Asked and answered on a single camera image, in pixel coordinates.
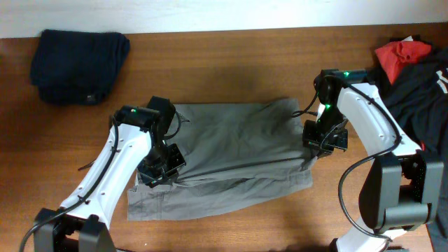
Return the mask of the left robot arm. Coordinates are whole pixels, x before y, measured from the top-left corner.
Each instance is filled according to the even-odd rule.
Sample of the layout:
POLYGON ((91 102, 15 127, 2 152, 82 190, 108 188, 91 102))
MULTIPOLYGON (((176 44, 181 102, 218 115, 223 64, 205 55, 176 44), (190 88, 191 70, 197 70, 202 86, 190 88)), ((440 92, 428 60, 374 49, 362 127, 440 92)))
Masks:
POLYGON ((42 209, 25 235, 35 251, 115 251, 109 228, 116 204, 134 172, 150 188, 174 180, 185 165, 179 148, 166 141, 180 115, 167 101, 124 106, 112 116, 108 140, 78 187, 58 210, 42 209))

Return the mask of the grey shorts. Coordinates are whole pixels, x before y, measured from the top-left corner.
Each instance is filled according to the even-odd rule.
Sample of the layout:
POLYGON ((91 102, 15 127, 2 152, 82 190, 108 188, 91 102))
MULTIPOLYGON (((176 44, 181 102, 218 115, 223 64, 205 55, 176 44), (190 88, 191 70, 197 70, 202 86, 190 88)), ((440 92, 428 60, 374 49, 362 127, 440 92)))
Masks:
POLYGON ((268 104, 177 104, 169 131, 178 176, 127 192, 129 221, 184 221, 237 211, 310 188, 316 155, 302 143, 294 98, 268 104))

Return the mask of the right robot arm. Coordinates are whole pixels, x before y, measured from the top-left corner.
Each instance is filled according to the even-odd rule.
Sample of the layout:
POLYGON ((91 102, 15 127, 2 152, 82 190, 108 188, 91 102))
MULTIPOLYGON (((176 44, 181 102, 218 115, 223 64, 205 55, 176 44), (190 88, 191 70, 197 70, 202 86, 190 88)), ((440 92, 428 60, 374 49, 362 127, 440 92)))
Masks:
POLYGON ((314 79, 319 108, 304 124, 304 147, 318 157, 346 151, 351 123, 367 157, 352 164, 339 179, 339 204, 351 229, 329 245, 330 251, 389 251, 392 241, 435 220, 443 161, 423 151, 393 118, 365 71, 322 70, 314 79), (371 168, 358 197, 354 220, 343 199, 343 185, 357 167, 371 168))

